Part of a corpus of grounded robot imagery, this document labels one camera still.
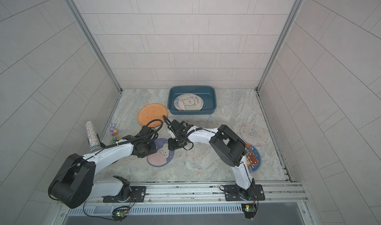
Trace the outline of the navy bunny planet coaster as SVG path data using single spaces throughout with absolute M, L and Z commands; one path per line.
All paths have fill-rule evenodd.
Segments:
M 174 151 L 169 150 L 168 140 L 159 138 L 155 140 L 157 152 L 147 157 L 147 162 L 153 167 L 163 167 L 171 162 Z

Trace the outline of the cream alpaca coaster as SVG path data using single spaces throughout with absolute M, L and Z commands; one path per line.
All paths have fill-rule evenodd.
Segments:
M 179 111 L 200 111 L 203 99 L 196 94 L 181 94 L 174 100 L 174 107 Z

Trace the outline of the orange round coaster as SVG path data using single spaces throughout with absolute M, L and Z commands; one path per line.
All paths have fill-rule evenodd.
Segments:
M 152 120 L 162 120 L 163 115 L 168 116 L 168 110 L 163 104 L 153 103 L 144 106 L 138 113 L 137 119 L 141 126 L 147 125 Z

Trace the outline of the teal plastic storage box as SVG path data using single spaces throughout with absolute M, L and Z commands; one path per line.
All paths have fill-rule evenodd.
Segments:
M 181 94 L 196 94 L 200 96 L 204 105 L 200 111 L 179 111 L 174 107 L 174 100 Z M 211 115 L 217 108 L 214 88 L 210 86 L 175 86 L 169 91 L 167 108 L 173 115 Z

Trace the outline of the blue toast bear coaster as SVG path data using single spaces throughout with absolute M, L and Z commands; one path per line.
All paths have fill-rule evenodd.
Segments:
M 262 159 L 259 151 L 252 144 L 246 144 L 246 163 L 250 173 L 254 173 L 260 169 Z

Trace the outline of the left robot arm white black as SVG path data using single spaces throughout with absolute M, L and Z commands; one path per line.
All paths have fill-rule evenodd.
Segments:
M 77 208 L 88 199 L 105 197 L 113 202 L 132 199 L 130 182 L 115 175 L 111 179 L 95 179 L 95 175 L 118 160 L 137 156 L 144 158 L 157 152 L 156 138 L 126 136 L 84 156 L 72 154 L 66 158 L 48 187 L 48 195 L 69 208 Z

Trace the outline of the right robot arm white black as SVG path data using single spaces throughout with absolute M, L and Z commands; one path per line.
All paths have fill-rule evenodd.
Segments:
M 171 138 L 168 139 L 169 150 L 184 148 L 188 143 L 203 143 L 211 146 L 220 159 L 231 167 L 236 179 L 233 187 L 223 186 L 223 191 L 243 201 L 258 199 L 255 181 L 250 175 L 245 148 L 246 143 L 228 126 L 207 129 L 186 122 L 170 121 L 163 117 Z

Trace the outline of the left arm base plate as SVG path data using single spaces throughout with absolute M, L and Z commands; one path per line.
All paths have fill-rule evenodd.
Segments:
M 123 188 L 116 196 L 104 196 L 103 203 L 140 203 L 144 201 L 146 186 Z

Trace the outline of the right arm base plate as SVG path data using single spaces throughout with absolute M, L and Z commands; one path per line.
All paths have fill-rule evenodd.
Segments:
M 226 201 L 265 201 L 265 193 L 262 185 L 252 184 L 248 189 L 238 185 L 222 185 L 220 190 L 224 192 Z

